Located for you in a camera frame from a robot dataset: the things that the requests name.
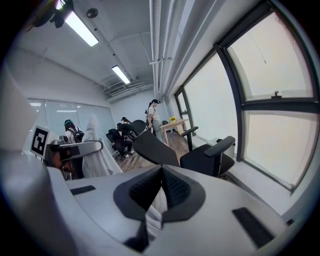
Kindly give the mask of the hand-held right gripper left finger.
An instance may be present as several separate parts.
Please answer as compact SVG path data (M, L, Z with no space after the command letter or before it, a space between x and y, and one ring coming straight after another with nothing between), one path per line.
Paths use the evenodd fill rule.
M160 166L69 181L58 169L47 170L62 224L55 255L163 256L162 245L148 244L146 211L130 197L130 183L151 179Z

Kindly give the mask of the ceiling tube light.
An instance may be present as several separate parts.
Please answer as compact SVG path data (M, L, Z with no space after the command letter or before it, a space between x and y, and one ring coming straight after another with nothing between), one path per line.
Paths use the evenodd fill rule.
M56 0L55 8L56 14L62 19L62 24L66 23L90 47L99 42L88 26L76 14L73 0Z
M126 84L130 84L130 80L126 77L126 75L124 74L124 72L119 68L118 65L113 66L112 71Z

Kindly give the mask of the dark framed window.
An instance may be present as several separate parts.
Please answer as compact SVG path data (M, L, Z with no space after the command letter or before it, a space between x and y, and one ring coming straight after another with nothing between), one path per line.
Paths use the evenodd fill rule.
M320 132L317 83L298 33L268 8L231 42L217 44L175 100L202 140L234 137L231 156L293 192Z

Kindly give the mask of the white ceiling pipes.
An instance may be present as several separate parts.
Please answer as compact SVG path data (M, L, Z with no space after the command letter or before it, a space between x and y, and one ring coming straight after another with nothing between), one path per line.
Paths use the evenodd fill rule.
M149 0L153 90L167 94L171 69L185 31L205 21L217 0Z

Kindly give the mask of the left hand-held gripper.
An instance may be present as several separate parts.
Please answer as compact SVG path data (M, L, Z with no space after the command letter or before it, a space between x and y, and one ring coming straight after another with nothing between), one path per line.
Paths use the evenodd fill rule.
M74 161L97 153L104 147L99 140L85 141L81 145L69 144L66 140L67 138L64 135L58 137L53 131L36 125L33 130L30 152L40 157L46 166L55 167L53 154L58 149L70 150L70 160Z

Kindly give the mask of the light grey clothes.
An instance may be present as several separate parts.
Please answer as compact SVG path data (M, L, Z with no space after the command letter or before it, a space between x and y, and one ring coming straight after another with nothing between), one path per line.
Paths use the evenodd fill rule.
M104 140L98 134L98 122L96 116L92 114L86 126L82 142ZM120 174L123 171L116 163L112 154L103 144L102 150L99 152L85 156L82 160L82 172L85 178L104 177L109 175ZM151 206L146 213L146 227L148 237L153 240L162 231L162 213L168 209L165 192L162 188L153 200Z

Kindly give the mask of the person's white top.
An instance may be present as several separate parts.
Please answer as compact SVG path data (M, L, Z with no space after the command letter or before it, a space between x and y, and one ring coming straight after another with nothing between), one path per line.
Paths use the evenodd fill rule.
M38 116L4 61L0 67L0 150L21 154Z

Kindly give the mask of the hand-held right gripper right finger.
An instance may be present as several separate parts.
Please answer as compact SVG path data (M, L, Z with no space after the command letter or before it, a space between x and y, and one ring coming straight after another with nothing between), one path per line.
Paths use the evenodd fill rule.
M205 191L202 207L188 220L170 222L149 247L149 256L273 255L272 244L258 248L233 211L246 208L275 237L288 228L282 217L239 186L192 170L171 169L198 182Z

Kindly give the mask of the person's left hand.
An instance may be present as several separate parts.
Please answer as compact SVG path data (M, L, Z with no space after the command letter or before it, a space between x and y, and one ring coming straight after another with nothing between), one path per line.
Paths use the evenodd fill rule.
M71 180L74 176L71 162L71 152L66 148L59 148L53 153L54 166L59 169L64 179Z

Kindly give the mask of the black office chair with headrest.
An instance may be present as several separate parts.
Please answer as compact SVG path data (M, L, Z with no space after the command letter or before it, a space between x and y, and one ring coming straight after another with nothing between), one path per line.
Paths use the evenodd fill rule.
M132 146L138 155L155 165L181 167L216 178L224 176L235 164L235 161L225 154L225 151L235 145L236 139L227 136L214 145L204 144L193 148L192 132L197 129L198 127L194 126L181 134L187 137L189 152L180 159L177 158L173 149L160 142L148 131L135 138Z

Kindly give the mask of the white air duct vent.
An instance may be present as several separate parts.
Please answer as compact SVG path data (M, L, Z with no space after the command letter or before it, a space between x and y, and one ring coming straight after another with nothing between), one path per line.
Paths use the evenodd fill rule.
M113 103L122 98L135 95L142 91L151 90L154 88L154 82L151 78L142 78L134 80L128 84L119 81L115 84L105 87L99 94L104 97L106 102Z

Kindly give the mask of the light wooden table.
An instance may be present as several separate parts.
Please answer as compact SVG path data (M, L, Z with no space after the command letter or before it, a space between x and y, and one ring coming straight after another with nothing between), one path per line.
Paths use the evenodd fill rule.
M174 122L169 122L167 124L162 124L160 126L160 130L162 131L163 134L163 139L164 139L164 143L169 146L169 141L168 141L168 136L167 136L167 131L169 130L178 130L178 126L182 126L184 129L186 128L186 121L188 121L188 119L177 119Z

